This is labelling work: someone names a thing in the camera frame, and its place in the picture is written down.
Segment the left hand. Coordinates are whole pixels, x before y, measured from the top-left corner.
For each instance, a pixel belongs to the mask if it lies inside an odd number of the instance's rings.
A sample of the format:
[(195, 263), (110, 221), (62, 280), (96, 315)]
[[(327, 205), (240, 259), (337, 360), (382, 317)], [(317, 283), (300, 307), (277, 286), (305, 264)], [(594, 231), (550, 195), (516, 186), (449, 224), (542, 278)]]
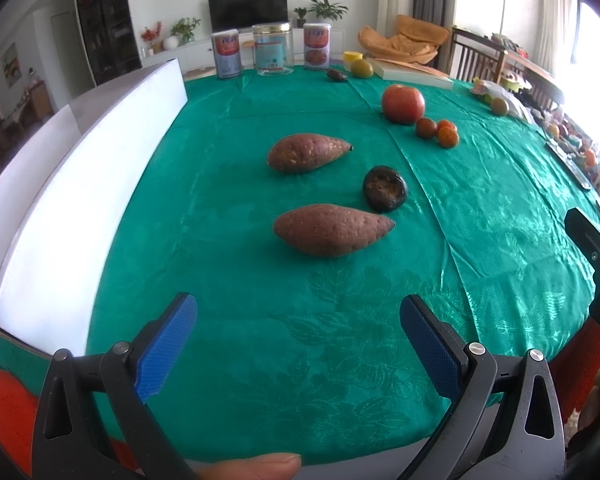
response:
[(196, 475), (204, 480), (289, 480), (301, 469), (301, 456), (294, 453), (271, 453), (242, 460), (204, 466)]

